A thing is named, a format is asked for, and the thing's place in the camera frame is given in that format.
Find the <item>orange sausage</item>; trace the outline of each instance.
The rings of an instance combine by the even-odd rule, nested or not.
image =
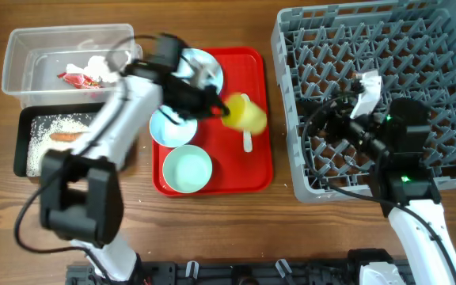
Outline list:
[[[78,133],[53,133],[51,134],[51,139],[57,141],[57,142],[65,142],[65,143],[71,143],[74,142],[75,139],[78,139],[83,133],[78,132]]]

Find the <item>table surface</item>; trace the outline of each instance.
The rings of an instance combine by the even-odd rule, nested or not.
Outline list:
[[[286,151],[285,119],[276,85],[270,35],[282,8],[340,0],[0,0],[0,283],[61,284],[81,253],[38,256],[19,249],[12,235],[21,205],[36,190],[13,175],[17,100],[1,91],[3,59],[13,29],[55,25],[129,23],[135,33],[169,32],[199,48],[251,46],[266,63],[269,125],[275,175],[266,190],[248,195],[170,199],[151,183],[151,138],[143,131],[136,167],[123,175],[122,233],[144,260],[184,262],[270,261],[286,257],[345,257],[349,249],[404,251],[377,204],[364,201],[305,204],[294,195]],[[446,223],[456,248],[456,190],[443,192]],[[42,230],[35,204],[22,226],[24,240],[41,248],[66,245]]]

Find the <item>dish rack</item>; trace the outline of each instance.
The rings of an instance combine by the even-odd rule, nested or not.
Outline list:
[[[424,163],[440,190],[456,188],[456,0],[389,0],[282,9],[272,32],[283,95],[294,193],[304,203],[349,199],[315,178],[302,156],[305,114],[298,101],[323,101],[348,89],[355,72],[379,70],[384,114],[393,99],[431,107]],[[325,181],[370,195],[373,162],[347,141],[306,140],[306,155]]]

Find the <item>yellow cup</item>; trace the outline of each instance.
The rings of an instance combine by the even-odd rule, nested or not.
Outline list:
[[[238,131],[249,131],[259,135],[267,127],[267,114],[252,101],[244,99],[240,93],[233,93],[225,106],[230,110],[228,116],[221,118],[222,124]]]

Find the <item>clear plastic bin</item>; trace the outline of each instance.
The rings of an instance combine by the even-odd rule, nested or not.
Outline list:
[[[93,55],[106,55],[114,44],[133,35],[128,24],[15,29],[6,48],[2,91],[18,98],[22,108],[106,101],[113,85],[75,89],[57,75],[66,71],[68,63],[87,66]],[[128,41],[114,53],[114,60],[124,64],[128,52],[132,58],[139,57],[142,48]]]

